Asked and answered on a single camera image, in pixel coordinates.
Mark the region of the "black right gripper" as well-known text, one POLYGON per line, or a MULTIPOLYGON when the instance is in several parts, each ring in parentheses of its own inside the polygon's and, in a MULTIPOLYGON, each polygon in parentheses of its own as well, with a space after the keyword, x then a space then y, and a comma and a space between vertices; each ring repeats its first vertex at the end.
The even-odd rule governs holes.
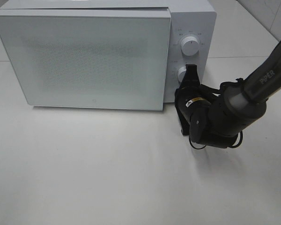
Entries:
POLYGON ((175 92, 175 108, 190 117, 194 113, 208 119, 208 111, 213 103, 213 92, 210 87, 200 83, 197 65, 186 64, 185 80, 175 92))

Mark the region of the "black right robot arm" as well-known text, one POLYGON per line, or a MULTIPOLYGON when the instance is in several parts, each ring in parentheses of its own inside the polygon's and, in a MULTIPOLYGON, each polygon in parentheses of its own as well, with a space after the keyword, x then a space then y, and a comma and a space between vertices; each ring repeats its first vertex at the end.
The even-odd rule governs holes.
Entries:
POLYGON ((187 64, 174 98, 181 133, 190 145, 237 148, 243 130, 265 114, 267 100, 280 89, 281 40, 246 79, 222 82, 219 89, 201 84, 197 66, 187 64))

